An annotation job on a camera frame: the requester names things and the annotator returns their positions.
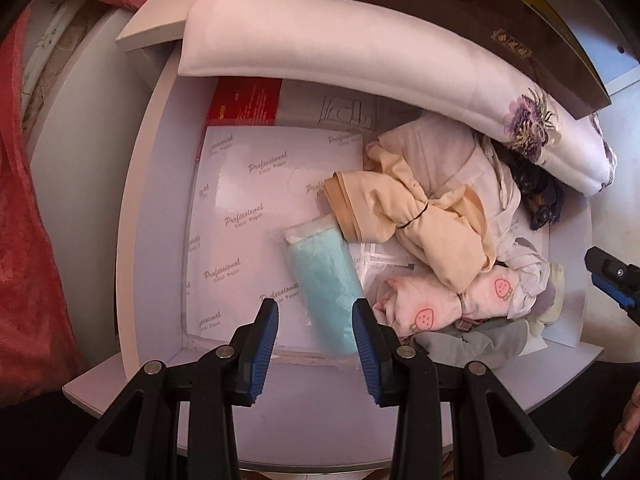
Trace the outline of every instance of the black hair tie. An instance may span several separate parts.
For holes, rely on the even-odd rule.
[[[427,208],[429,207],[429,202],[427,202],[427,205],[424,206],[424,209],[420,212],[420,214],[414,218],[414,220],[417,220],[418,218],[420,218],[422,216],[422,213],[424,213],[425,211],[427,211]],[[414,220],[409,220],[406,224],[401,225],[398,229],[404,229],[405,227],[407,227],[411,222],[413,222]]]

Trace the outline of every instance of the light blue plastic bag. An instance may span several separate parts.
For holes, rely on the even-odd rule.
[[[285,238],[292,272],[324,352],[356,353],[351,309],[364,292],[334,216],[292,227]]]

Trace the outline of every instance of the finger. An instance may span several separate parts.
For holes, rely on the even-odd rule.
[[[633,437],[624,430],[622,424],[619,424],[613,436],[613,449],[616,450],[616,453],[623,454],[631,444]]]
[[[640,383],[638,383],[638,386],[636,386],[633,395],[631,395],[631,402],[633,403],[633,405],[640,408]]]
[[[636,434],[640,428],[640,408],[628,402],[622,414],[622,425],[627,433]]]

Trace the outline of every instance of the metal screw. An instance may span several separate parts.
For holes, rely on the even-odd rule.
[[[410,346],[401,346],[401,347],[398,347],[398,350],[396,350],[396,353],[402,359],[411,359],[412,357],[415,357],[415,348],[411,348]]]
[[[221,359],[229,359],[235,353],[236,351],[231,345],[222,345],[216,348],[216,355]]]
[[[481,376],[486,373],[486,366],[484,366],[482,363],[479,363],[478,361],[474,361],[472,363],[469,363],[469,371],[473,375]]]
[[[162,363],[160,361],[149,361],[145,365],[145,374],[155,375],[162,370]]]

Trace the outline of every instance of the white pillow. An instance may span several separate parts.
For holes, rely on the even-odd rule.
[[[531,111],[540,118],[546,105],[551,129],[525,128],[518,143],[528,148],[520,151],[585,195],[613,178],[615,156],[607,156],[590,118],[574,120],[531,79],[475,43],[384,7],[351,0],[197,0],[187,16],[178,73],[299,79],[388,96],[512,148],[510,123]]]

